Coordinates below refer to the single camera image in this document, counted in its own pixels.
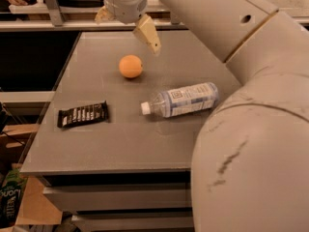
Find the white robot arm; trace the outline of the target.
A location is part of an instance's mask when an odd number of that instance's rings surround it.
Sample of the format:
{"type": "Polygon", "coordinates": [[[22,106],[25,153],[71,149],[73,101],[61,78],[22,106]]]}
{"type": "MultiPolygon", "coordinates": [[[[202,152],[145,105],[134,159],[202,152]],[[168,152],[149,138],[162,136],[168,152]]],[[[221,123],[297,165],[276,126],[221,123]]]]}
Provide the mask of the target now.
{"type": "MultiPolygon", "coordinates": [[[[240,82],[202,126],[196,232],[309,232],[308,32],[267,0],[160,0],[240,82]]],[[[143,0],[104,0],[131,23],[143,0]]]]}

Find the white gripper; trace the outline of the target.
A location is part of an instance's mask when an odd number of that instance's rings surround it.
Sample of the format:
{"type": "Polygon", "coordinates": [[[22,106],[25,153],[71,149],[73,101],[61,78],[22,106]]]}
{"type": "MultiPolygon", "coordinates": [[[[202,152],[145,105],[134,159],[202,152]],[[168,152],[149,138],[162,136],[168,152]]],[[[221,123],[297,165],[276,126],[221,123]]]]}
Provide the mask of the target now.
{"type": "Polygon", "coordinates": [[[95,17],[96,24],[113,18],[124,24],[135,23],[133,35],[144,44],[149,51],[158,55],[161,50],[160,38],[157,34],[153,19],[145,14],[147,0],[103,0],[95,17]]]}

